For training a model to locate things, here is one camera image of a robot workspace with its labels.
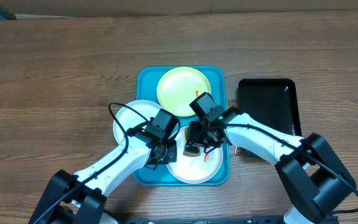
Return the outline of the green yellow sponge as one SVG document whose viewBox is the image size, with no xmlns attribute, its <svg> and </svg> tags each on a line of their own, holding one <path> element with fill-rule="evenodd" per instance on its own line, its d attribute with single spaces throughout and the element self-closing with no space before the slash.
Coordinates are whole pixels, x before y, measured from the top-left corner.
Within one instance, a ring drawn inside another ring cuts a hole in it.
<svg viewBox="0 0 358 224">
<path fill-rule="evenodd" d="M 183 155 L 187 157 L 197 157 L 201 155 L 200 147 L 197 145 L 185 145 Z"/>
</svg>

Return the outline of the white plate with red stain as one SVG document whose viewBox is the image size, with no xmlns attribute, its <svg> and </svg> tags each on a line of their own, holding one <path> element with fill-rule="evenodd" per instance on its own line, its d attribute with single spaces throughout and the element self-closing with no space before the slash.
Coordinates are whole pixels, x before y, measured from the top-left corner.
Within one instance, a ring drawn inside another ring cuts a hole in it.
<svg viewBox="0 0 358 224">
<path fill-rule="evenodd" d="M 185 156 L 184 149 L 187 137 L 187 127 L 179 130 L 175 137 L 177 144 L 177 161 L 170 162 L 167 169 L 174 178 L 184 184 L 218 184 L 224 170 L 224 150 L 222 147 L 214 149 L 207 156 L 203 148 L 200 155 L 195 157 Z"/>
</svg>

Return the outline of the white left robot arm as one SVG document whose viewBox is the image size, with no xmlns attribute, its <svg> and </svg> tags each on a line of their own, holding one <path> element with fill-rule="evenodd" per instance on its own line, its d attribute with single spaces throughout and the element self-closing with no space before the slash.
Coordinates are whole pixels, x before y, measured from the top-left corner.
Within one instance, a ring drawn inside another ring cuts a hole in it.
<svg viewBox="0 0 358 224">
<path fill-rule="evenodd" d="M 129 175 L 145 166 L 175 161 L 174 128 L 180 122 L 143 122 L 128 129 L 124 139 L 98 162 L 74 174 L 64 170 L 49 180 L 30 223 L 117 223 L 105 210 L 108 196 Z"/>
</svg>

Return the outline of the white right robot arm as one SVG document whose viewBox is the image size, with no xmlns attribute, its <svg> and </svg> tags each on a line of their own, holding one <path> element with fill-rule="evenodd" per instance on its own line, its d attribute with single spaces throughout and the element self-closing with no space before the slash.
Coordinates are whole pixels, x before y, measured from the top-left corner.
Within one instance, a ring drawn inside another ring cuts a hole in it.
<svg viewBox="0 0 358 224">
<path fill-rule="evenodd" d="M 232 146 L 250 150 L 275 167 L 292 203 L 284 223 L 322 223 L 338 214 L 337 206 L 350 194 L 358 197 L 356 182 L 327 140 L 276 131 L 238 108 L 193 106 L 201 121 L 188 145 Z"/>
</svg>

